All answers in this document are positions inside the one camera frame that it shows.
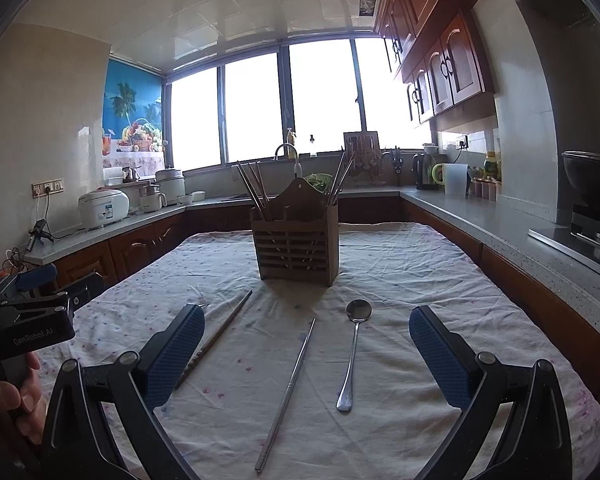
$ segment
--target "poster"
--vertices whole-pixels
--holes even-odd
[[[164,169],[162,78],[109,60],[102,111],[102,166],[131,166],[139,176]]]

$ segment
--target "metal spoon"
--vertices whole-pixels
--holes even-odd
[[[351,357],[349,368],[344,379],[336,408],[341,412],[350,412],[353,405],[353,359],[356,357],[356,343],[358,342],[358,327],[371,316],[371,304],[366,300],[353,300],[347,305],[347,316],[356,324],[353,332],[353,345],[351,345]]]

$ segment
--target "wall socket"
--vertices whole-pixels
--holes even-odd
[[[46,195],[46,188],[49,188],[49,194],[62,193],[64,191],[64,180],[62,178],[56,178],[55,180],[31,184],[32,197],[38,198],[39,196]]]
[[[461,139],[456,140],[457,150],[467,150],[469,148],[469,136],[463,135]]]

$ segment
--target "ceiling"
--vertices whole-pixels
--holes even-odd
[[[249,45],[316,32],[371,29],[360,0],[30,0],[16,22],[111,45],[163,73]]]

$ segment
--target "human hand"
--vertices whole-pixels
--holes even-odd
[[[42,443],[42,432],[45,427],[46,401],[42,397],[40,379],[40,361],[33,352],[26,354],[29,375],[18,389],[13,384],[0,381],[0,412],[22,408],[26,415],[16,420],[16,426],[23,436],[34,444]]]

